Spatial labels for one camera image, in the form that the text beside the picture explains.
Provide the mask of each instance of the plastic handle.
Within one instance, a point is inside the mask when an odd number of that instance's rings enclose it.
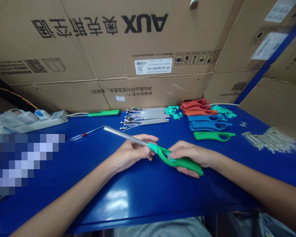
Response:
[[[181,110],[183,112],[192,111],[192,110],[210,110],[211,107],[212,107],[211,105],[201,105],[201,106],[193,106],[187,109],[182,108]]]
[[[196,173],[198,173],[199,176],[203,176],[203,170],[200,167],[200,165],[198,163],[195,163],[194,161],[192,161],[190,158],[187,157],[182,157],[180,159],[170,159],[168,160],[164,155],[169,155],[169,153],[171,153],[171,151],[160,147],[156,144],[153,143],[149,143],[149,148],[152,149],[156,154],[158,154],[158,156],[169,166],[172,167],[184,167],[187,168],[188,170],[192,170],[195,171]]]
[[[120,110],[109,110],[109,111],[99,111],[93,114],[88,114],[88,117],[99,117],[99,116],[109,116],[109,115],[118,115]]]
[[[193,128],[191,124],[188,127],[191,132],[217,132],[216,130],[210,128]]]
[[[191,125],[193,128],[208,128],[213,129],[216,132],[224,130],[226,127],[231,126],[232,123],[226,122],[208,122],[208,121],[192,121]]]
[[[217,115],[217,110],[192,110],[192,111],[186,111],[185,115]]]
[[[194,132],[193,133],[195,140],[216,140],[219,142],[226,142],[231,137],[234,137],[234,133],[228,133],[228,132]]]
[[[182,107],[184,109],[188,109],[190,107],[200,106],[200,105],[206,105],[206,99],[199,99],[199,100],[182,103]]]
[[[212,121],[212,122],[217,122],[217,121],[220,121],[223,118],[224,118],[224,116],[222,116],[222,115],[209,115],[209,116],[191,115],[191,116],[187,117],[189,122],[192,122],[192,121]]]

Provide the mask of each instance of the right hand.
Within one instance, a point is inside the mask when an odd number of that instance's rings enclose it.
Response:
[[[178,141],[172,147],[170,147],[169,150],[172,151],[169,154],[170,158],[179,159],[182,157],[189,157],[201,167],[212,167],[214,165],[215,158],[221,155],[216,151],[209,150],[185,141]],[[176,167],[176,169],[194,178],[199,178],[199,175],[195,171],[188,170],[184,167]]]

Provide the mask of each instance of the pile of metal tubes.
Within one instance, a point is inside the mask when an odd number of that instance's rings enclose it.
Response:
[[[143,125],[169,122],[168,118],[170,115],[165,113],[165,109],[165,107],[149,109],[131,108],[126,111],[128,115],[121,122],[124,125],[120,129],[128,130]]]

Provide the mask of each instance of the screwdriver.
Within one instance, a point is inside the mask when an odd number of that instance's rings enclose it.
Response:
[[[77,136],[71,138],[70,141],[71,141],[71,142],[74,142],[74,141],[76,141],[76,140],[79,140],[80,138],[86,137],[89,133],[94,132],[95,130],[98,130],[98,129],[102,128],[102,127],[98,127],[98,128],[96,128],[96,129],[94,129],[94,130],[92,130],[92,131],[90,131],[90,132],[87,132],[87,133],[83,133],[83,134],[77,135]]]

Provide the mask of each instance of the barcode label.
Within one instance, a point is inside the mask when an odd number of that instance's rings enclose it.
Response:
[[[268,60],[287,36],[288,34],[270,32],[251,59]]]
[[[172,69],[172,58],[135,60],[137,75],[170,73]]]
[[[236,83],[231,90],[232,91],[241,91],[246,86],[246,84],[247,84],[246,82]]]
[[[296,0],[278,0],[264,21],[281,23],[295,4]]]
[[[31,59],[31,60],[24,60],[26,64],[33,70],[35,73],[42,73],[47,72],[46,69],[40,64],[40,62],[37,59]]]

